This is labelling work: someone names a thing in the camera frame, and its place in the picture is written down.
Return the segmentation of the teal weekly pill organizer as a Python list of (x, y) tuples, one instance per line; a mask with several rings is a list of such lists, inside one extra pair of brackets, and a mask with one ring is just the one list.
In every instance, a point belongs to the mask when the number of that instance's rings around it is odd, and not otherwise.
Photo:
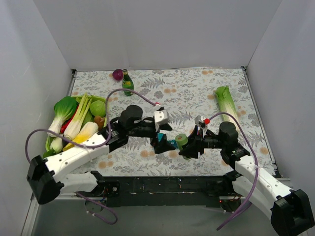
[(156, 146), (159, 152), (166, 152), (178, 149), (178, 145), (175, 140), (168, 140), (167, 135), (164, 133), (158, 133), (158, 144)]

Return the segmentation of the green pill bottle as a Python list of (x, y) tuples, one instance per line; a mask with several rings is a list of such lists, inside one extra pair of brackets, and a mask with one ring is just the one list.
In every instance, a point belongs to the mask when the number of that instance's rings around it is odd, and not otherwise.
[(183, 148), (188, 143), (188, 138), (187, 138), (186, 134), (179, 134), (175, 137), (175, 142), (178, 146), (179, 151), (182, 151)]

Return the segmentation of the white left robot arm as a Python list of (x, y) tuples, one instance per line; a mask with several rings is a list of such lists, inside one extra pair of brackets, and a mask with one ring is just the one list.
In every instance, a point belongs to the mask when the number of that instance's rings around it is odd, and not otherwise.
[(158, 138), (161, 130), (171, 131), (169, 113), (159, 104), (152, 117), (143, 118), (137, 105), (130, 105), (107, 127), (83, 143), (60, 154), (43, 159), (40, 155), (30, 161), (27, 181), (40, 205), (49, 203), (61, 193), (90, 192), (98, 197), (104, 193), (101, 174), (91, 171), (72, 174), (72, 171), (102, 155), (109, 154), (128, 143), (129, 137), (149, 138), (156, 154), (174, 150), (167, 137)]

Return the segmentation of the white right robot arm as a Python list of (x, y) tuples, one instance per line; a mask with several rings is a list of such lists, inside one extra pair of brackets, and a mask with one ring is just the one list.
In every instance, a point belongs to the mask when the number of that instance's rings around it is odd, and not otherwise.
[(198, 158), (206, 148), (218, 148), (223, 161), (236, 176), (223, 182), (227, 195), (236, 193), (248, 197), (270, 220), (280, 236), (297, 236), (314, 227), (315, 220), (308, 195), (301, 189), (293, 190), (255, 163), (255, 159), (238, 142), (238, 131), (231, 122), (220, 124), (218, 134), (207, 126), (195, 126), (193, 132), (176, 137), (179, 154)]

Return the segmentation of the napa cabbage on table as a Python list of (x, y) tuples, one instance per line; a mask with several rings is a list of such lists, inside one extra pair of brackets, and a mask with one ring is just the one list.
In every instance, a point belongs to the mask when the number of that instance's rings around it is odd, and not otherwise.
[(235, 121), (239, 122), (238, 114), (232, 96), (230, 94), (229, 87), (228, 86), (218, 87), (215, 90), (215, 94), (220, 112), (229, 113), (230, 115), (233, 116), (231, 117), (229, 115), (223, 114), (222, 115), (223, 120), (232, 122), (235, 124), (235, 126), (237, 126), (237, 123)]

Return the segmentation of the green glass bottle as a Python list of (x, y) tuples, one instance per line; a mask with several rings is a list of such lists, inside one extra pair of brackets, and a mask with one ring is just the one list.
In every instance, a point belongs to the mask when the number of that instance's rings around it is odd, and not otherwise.
[(122, 87), (124, 89), (128, 89), (128, 91), (124, 90), (124, 93), (126, 96), (132, 96), (133, 95), (133, 92), (131, 92), (131, 91), (134, 90), (134, 84), (133, 84), (131, 77), (128, 74), (127, 69), (123, 69)]

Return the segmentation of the brown mushroom toy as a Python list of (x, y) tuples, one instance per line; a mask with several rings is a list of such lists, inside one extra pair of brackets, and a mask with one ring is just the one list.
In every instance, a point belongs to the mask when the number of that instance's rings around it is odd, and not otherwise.
[(98, 130), (101, 130), (104, 127), (105, 118), (102, 118), (101, 116), (95, 116), (94, 122), (98, 125)]

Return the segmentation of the round green cabbage toy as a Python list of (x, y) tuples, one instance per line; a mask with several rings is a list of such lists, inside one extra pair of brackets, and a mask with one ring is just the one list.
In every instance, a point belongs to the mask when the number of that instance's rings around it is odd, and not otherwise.
[(91, 114), (95, 116), (105, 117), (106, 115), (106, 104), (103, 101), (94, 101), (90, 104), (89, 110)]

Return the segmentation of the red onion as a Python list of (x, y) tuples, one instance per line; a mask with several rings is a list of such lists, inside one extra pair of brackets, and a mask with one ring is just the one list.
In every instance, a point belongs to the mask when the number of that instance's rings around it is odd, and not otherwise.
[(121, 81), (124, 77), (124, 73), (121, 69), (116, 69), (113, 71), (112, 76), (116, 81)]

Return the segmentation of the yellow white cabbage toy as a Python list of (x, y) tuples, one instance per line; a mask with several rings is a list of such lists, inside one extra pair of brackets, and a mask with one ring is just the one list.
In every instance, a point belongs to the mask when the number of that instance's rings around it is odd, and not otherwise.
[(71, 122), (63, 136), (78, 144), (86, 141), (98, 131), (98, 125), (95, 122), (87, 122), (82, 128), (81, 123), (78, 121)]

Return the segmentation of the celery stalks toy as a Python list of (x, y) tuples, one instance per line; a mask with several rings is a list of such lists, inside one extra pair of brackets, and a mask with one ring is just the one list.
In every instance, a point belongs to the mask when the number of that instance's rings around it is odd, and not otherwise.
[(78, 121), (81, 123), (80, 127), (82, 126), (82, 123), (85, 119), (86, 114), (88, 113), (90, 104), (92, 103), (92, 98), (89, 97), (86, 93), (82, 96), (81, 101), (79, 103), (77, 112), (72, 119), (72, 122)]

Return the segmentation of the red chili pepper toy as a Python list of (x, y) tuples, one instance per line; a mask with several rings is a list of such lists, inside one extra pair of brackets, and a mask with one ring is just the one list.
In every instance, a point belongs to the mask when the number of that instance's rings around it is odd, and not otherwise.
[(77, 109), (78, 109), (78, 106), (76, 107), (76, 110), (75, 112), (73, 113), (73, 115), (68, 119), (66, 120), (63, 125), (61, 126), (61, 129), (60, 129), (60, 133), (63, 134), (64, 131), (66, 130), (66, 128), (68, 127), (68, 125), (70, 124), (70, 122), (72, 121), (72, 119), (74, 118), (76, 112), (77, 112)]

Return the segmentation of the bok choy toy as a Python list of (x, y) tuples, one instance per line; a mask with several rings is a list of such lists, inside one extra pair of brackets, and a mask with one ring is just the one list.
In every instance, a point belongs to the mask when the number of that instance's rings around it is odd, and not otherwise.
[(77, 106), (78, 104), (76, 99), (71, 96), (64, 97), (54, 105), (55, 117), (49, 127), (49, 130), (56, 133), (56, 135), (48, 132), (50, 137), (56, 137), (60, 134), (61, 126), (73, 115)]

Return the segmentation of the small white green vegetable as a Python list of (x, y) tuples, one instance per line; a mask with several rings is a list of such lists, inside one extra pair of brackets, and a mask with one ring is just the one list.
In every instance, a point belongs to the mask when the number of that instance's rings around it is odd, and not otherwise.
[(60, 137), (57, 136), (53, 138), (51, 144), (50, 144), (50, 150), (53, 150), (55, 153), (60, 153), (63, 149), (63, 135)]

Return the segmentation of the green plastic basket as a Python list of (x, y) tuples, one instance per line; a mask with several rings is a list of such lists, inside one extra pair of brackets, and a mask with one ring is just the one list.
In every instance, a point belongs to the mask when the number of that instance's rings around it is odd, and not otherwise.
[(80, 144), (104, 127), (105, 106), (105, 98), (86, 94), (66, 96), (55, 104), (49, 130)]

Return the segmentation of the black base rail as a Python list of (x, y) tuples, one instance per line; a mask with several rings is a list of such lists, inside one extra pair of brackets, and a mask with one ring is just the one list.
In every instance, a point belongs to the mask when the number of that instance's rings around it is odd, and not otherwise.
[(226, 176), (101, 177), (85, 197), (106, 199), (108, 207), (207, 206), (219, 207), (220, 197), (234, 195)]

